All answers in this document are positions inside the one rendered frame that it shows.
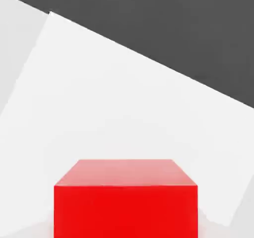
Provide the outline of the small red cube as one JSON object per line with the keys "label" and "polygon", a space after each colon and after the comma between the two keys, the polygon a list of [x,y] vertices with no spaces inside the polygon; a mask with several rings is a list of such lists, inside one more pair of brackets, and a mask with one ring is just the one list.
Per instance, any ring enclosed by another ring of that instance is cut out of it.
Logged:
{"label": "small red cube", "polygon": [[198,238],[197,184],[172,160],[79,160],[54,186],[54,238]]}

